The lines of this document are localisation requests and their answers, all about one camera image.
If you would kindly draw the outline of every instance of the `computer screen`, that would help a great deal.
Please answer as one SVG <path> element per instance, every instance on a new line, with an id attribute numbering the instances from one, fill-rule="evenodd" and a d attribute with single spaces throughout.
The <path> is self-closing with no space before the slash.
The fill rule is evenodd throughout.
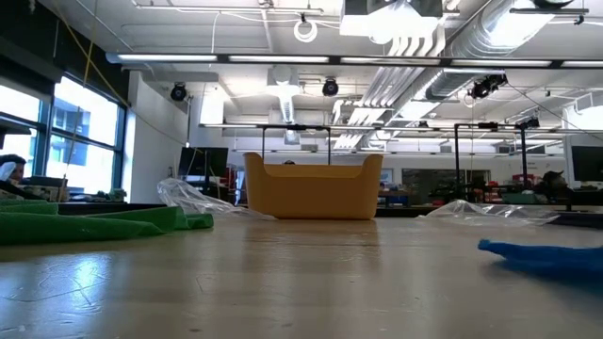
<path id="1" fill-rule="evenodd" d="M 572 147 L 574 180 L 603 182 L 603 147 Z"/>
<path id="2" fill-rule="evenodd" d="M 226 175 L 228 149 L 220 147 L 183 147 L 180 152 L 178 175 L 205 176 L 205 159 L 209 165 L 210 176 Z"/>

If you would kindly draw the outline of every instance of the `ceiling duct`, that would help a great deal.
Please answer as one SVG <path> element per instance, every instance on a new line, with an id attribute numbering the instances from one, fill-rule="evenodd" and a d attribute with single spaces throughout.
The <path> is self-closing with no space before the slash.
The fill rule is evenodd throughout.
<path id="1" fill-rule="evenodd" d="M 507 57 L 530 40 L 554 16 L 512 14 L 513 7 L 533 8 L 530 0 L 502 0 L 488 5 L 482 13 L 448 46 L 447 57 Z M 469 83 L 472 73 L 444 73 L 438 69 L 423 72 L 395 104 L 397 117 L 387 125 L 416 121 Z"/>

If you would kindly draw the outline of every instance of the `workbench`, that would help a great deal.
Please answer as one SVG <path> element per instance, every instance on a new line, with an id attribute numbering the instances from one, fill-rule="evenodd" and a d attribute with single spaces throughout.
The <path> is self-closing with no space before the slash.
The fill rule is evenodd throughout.
<path id="1" fill-rule="evenodd" d="M 374 221 L 223 221 L 120 242 L 0 248 L 2 338 L 601 338 L 603 281 L 512 271 L 489 238 L 601 232 Z"/>

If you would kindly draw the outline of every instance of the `person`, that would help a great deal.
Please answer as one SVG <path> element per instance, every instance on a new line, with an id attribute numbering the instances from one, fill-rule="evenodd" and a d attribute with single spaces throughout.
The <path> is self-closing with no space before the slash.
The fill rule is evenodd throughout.
<path id="1" fill-rule="evenodd" d="M 14 163 L 15 169 L 12 171 L 8 179 L 20 183 L 23 180 L 24 168 L 27 161 L 17 154 L 0 155 L 0 167 L 9 163 Z"/>
<path id="2" fill-rule="evenodd" d="M 559 198 L 567 198 L 570 189 L 567 187 L 565 179 L 562 177 L 563 171 L 548 171 L 543 176 L 543 180 L 534 187 L 534 193 L 546 197 L 548 202 L 558 202 Z"/>

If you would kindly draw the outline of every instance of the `green fabric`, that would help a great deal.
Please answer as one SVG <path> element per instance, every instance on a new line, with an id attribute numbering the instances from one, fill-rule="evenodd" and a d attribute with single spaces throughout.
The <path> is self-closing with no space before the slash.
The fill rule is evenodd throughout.
<path id="1" fill-rule="evenodd" d="M 164 234 L 151 222 L 0 213 L 0 245 L 120 240 Z"/>
<path id="2" fill-rule="evenodd" d="M 0 206 L 13 206 L 13 205 L 25 205 L 25 204 L 41 204 L 48 203 L 47 201 L 38 200 L 38 201 L 22 201 L 16 199 L 0 199 Z"/>
<path id="3" fill-rule="evenodd" d="M 90 215 L 87 218 L 110 218 L 119 220 L 146 221 L 153 223 L 163 232 L 186 230 L 187 218 L 181 207 L 158 207 L 136 211 Z"/>
<path id="4" fill-rule="evenodd" d="M 57 211 L 56 203 L 0 201 L 0 245 L 120 240 L 214 226 L 210 214 L 185 215 L 177 206 L 85 217 Z"/>
<path id="5" fill-rule="evenodd" d="M 32 213 L 42 215 L 57 215 L 56 203 L 26 203 L 26 204 L 0 204 L 0 212 Z"/>
<path id="6" fill-rule="evenodd" d="M 214 218 L 210 214 L 187 215 L 188 227 L 191 230 L 214 227 Z"/>

